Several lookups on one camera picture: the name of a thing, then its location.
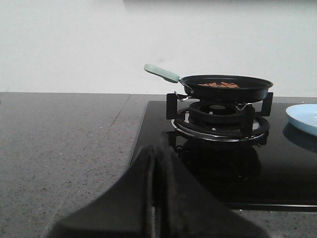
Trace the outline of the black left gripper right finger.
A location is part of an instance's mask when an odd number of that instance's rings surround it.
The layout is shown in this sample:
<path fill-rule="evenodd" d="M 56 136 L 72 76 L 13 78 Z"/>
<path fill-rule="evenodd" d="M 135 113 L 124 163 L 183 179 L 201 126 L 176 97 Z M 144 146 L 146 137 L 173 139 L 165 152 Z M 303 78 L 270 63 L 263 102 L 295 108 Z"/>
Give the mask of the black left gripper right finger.
<path fill-rule="evenodd" d="M 267 238 L 256 224 L 213 197 L 179 161 L 162 135 L 156 150 L 158 228 L 163 238 Z"/>

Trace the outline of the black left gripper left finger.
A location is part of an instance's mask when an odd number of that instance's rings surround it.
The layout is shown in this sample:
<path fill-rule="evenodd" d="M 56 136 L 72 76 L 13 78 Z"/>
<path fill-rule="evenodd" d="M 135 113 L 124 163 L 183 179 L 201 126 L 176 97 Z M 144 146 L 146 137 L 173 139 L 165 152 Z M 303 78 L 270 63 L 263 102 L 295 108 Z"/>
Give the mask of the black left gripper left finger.
<path fill-rule="evenodd" d="M 122 177 L 102 196 L 59 220 L 50 238 L 149 238 L 156 150 L 142 148 Z"/>

